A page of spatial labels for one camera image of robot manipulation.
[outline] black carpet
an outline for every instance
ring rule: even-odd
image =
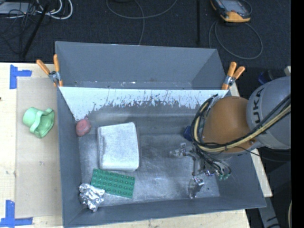
[[[71,1],[72,16],[53,19],[46,15],[30,47],[26,45],[41,14],[17,19],[0,15],[0,61],[35,63],[41,59],[52,63],[55,41],[216,48],[225,72],[231,61],[245,66],[236,83],[240,95],[247,99],[261,85],[261,73],[284,76],[284,69],[291,65],[291,0],[244,0],[248,8],[251,6],[251,20],[238,26],[227,26],[220,20],[210,0]],[[39,2],[44,6],[47,0]],[[58,0],[51,1],[50,9],[58,6]],[[66,16],[70,11],[67,0],[64,7]],[[291,188],[287,192],[291,198]],[[248,211],[252,227],[259,227],[254,224],[255,216]]]

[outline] green lego brick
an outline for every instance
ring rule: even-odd
[[[135,177],[94,169],[91,185],[104,189],[106,193],[131,199],[133,197]]]

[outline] blue tape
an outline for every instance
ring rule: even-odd
[[[0,227],[14,228],[15,226],[26,226],[33,223],[33,218],[16,218],[15,219],[15,203],[11,200],[5,201],[5,218],[1,218]]]
[[[32,71],[30,70],[21,70],[18,71],[16,66],[10,65],[10,80],[9,80],[9,88],[16,89],[17,88],[17,77],[30,77],[32,75]]]

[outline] wooden table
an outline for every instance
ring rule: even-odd
[[[17,78],[17,89],[10,89],[10,65],[13,64],[15,67],[18,67],[18,70],[31,70],[31,77],[18,77]],[[53,71],[55,70],[53,64],[47,64],[47,67]],[[28,80],[27,83],[31,82],[36,85],[33,87],[39,90],[40,85],[37,82],[47,82],[50,85],[48,94],[50,98],[56,97],[56,89],[53,87],[52,82],[48,79],[48,76],[40,69],[37,64],[27,64],[27,63],[0,63],[0,218],[5,216],[5,200],[14,201],[17,204],[16,200],[16,190],[21,187],[16,187],[16,179],[20,177],[20,171],[17,170],[18,162],[16,161],[16,154],[18,150],[18,139],[23,136],[17,134],[17,124],[20,122],[18,118],[18,84],[21,84],[22,80]],[[231,92],[234,95],[238,95],[238,90],[235,86],[231,88]],[[34,141],[32,144],[39,144],[39,139]],[[51,143],[54,147],[58,148],[58,143]],[[256,172],[261,183],[261,188],[265,197],[271,197],[272,192],[269,187],[269,183],[264,171],[263,164],[258,156],[252,155],[253,162],[256,168]],[[22,172],[23,178],[30,180],[33,178],[30,176],[30,173]],[[36,180],[37,183],[44,183],[46,180],[39,179]],[[50,195],[48,189],[42,190],[41,196],[37,197],[35,200],[35,205],[38,207],[45,207],[45,200],[43,196]],[[56,190],[55,194],[58,195],[57,198],[61,200],[60,191]],[[26,202],[22,203],[22,206],[27,207]],[[31,206],[28,206],[28,211],[31,212]],[[24,227],[62,227],[61,212],[60,214],[53,214],[52,212],[48,213],[46,211],[43,216],[35,216],[33,218],[33,224]],[[246,216],[245,210],[235,210],[235,211],[223,211],[209,214],[198,214],[198,215],[189,215],[183,217],[174,217],[174,218],[163,218],[163,219],[150,219],[144,221],[128,222],[123,224],[111,224],[98,226],[102,228],[150,228],[150,227],[166,227],[166,228],[197,228],[197,227],[212,227],[212,228],[248,228],[249,223]]]

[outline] cardboard sheet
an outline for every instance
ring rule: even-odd
[[[30,107],[55,111],[54,126],[42,139],[22,122]],[[61,215],[57,98],[49,78],[18,79],[15,196],[17,218]]]

